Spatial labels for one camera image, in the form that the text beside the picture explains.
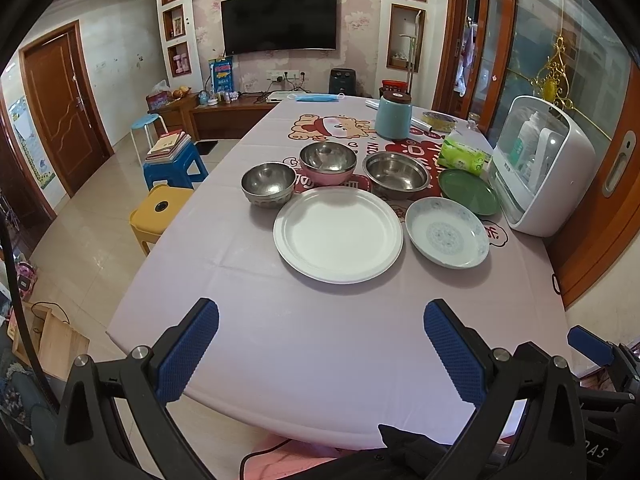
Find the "television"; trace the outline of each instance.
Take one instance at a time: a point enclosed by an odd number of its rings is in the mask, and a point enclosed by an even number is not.
[[[335,50],[338,0],[223,0],[225,53]]]

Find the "blue plastic stool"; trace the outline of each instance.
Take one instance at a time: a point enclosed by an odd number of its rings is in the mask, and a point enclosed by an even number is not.
[[[131,140],[133,141],[133,148],[136,150],[136,156],[138,157],[140,166],[142,166],[142,161],[140,160],[140,154],[138,153],[138,147],[136,146],[136,138],[133,136],[133,130],[142,130],[144,128],[146,133],[146,142],[148,142],[149,151],[151,151],[153,145],[151,144],[151,136],[149,135],[149,125],[155,123],[158,119],[160,119],[160,122],[162,123],[164,132],[166,134],[169,133],[169,131],[166,129],[166,124],[164,124],[164,119],[158,114],[147,114],[131,125]]]
[[[187,170],[194,162],[200,172],[192,175],[187,173]],[[142,170],[145,173],[146,186],[150,190],[159,180],[166,180],[171,187],[190,187],[193,189],[194,182],[202,182],[209,176],[209,171],[207,171],[192,142],[189,142],[171,162],[161,164],[145,162]]]

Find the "brown lid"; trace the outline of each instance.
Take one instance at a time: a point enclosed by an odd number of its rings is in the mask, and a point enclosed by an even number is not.
[[[392,103],[400,103],[403,105],[411,104],[411,96],[397,90],[387,90],[382,94],[382,97],[387,101],[391,101]]]

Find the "yellow stool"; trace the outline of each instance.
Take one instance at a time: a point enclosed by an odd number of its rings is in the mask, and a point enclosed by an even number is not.
[[[132,211],[129,225],[145,254],[149,254],[149,244],[158,242],[192,194],[193,189],[159,184],[149,191],[138,209]]]

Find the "round white plate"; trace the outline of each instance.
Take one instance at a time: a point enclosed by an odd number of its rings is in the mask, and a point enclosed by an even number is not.
[[[430,196],[416,200],[405,216],[409,238],[432,262],[449,269],[469,269],[489,254],[482,222],[453,200]]]
[[[298,272],[325,283],[375,278],[398,259],[402,226],[377,196],[344,186],[293,197],[273,226],[278,252]]]

